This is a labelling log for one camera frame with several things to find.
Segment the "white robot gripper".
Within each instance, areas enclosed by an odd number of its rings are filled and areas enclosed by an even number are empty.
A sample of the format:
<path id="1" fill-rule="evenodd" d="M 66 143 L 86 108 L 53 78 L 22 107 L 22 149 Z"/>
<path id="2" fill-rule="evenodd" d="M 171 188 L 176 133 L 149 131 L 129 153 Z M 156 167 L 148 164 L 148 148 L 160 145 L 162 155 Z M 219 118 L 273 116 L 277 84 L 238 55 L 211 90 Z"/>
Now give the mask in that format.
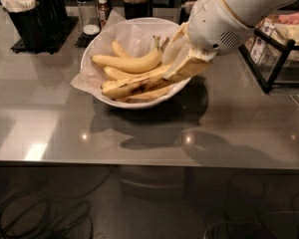
<path id="1" fill-rule="evenodd" d="M 227 0 L 197 0 L 188 25 L 182 23 L 163 48 L 161 61 L 171 66 L 162 77 L 172 82 L 192 78 L 210 66 L 211 52 L 230 54 L 252 33 L 253 28 L 234 12 Z M 185 47 L 187 35 L 202 50 Z"/>

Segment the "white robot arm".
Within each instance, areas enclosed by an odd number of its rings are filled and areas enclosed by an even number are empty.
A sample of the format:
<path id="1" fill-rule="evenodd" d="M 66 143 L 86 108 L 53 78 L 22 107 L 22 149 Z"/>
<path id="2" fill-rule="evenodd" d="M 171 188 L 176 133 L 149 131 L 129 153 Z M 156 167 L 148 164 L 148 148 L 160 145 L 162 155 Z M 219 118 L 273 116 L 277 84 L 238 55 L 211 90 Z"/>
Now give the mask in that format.
<path id="1" fill-rule="evenodd" d="M 163 54 L 163 61 L 170 65 L 163 77 L 180 82 L 200 74 L 215 56 L 242 46 L 273 10 L 295 1 L 197 0 L 188 21 L 179 27 Z"/>

